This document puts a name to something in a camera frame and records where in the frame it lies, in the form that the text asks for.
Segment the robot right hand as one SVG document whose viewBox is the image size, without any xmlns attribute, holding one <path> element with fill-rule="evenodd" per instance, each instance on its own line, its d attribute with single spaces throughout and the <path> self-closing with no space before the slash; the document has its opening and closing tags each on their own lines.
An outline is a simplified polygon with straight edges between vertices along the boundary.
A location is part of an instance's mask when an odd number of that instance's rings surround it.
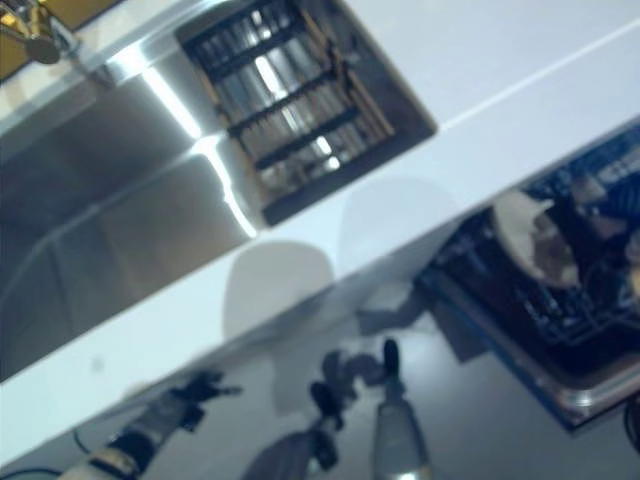
<svg viewBox="0 0 640 480">
<path fill-rule="evenodd" d="M 569 289 L 579 285 L 579 267 L 572 247 L 545 212 L 533 220 L 533 262 L 539 278 L 551 287 Z"/>
</svg>

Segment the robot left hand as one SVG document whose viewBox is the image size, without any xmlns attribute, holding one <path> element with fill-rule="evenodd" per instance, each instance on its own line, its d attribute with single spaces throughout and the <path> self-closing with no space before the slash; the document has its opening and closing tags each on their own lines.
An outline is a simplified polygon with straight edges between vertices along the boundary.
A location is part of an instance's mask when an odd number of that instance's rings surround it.
<svg viewBox="0 0 640 480">
<path fill-rule="evenodd" d="M 186 404 L 179 426 L 193 433 L 205 416 L 202 404 L 211 400 L 239 396 L 243 393 L 240 386 L 225 386 L 221 384 L 224 374 L 219 371 L 202 371 L 192 377 L 184 386 L 172 388 L 171 394 Z"/>
</svg>

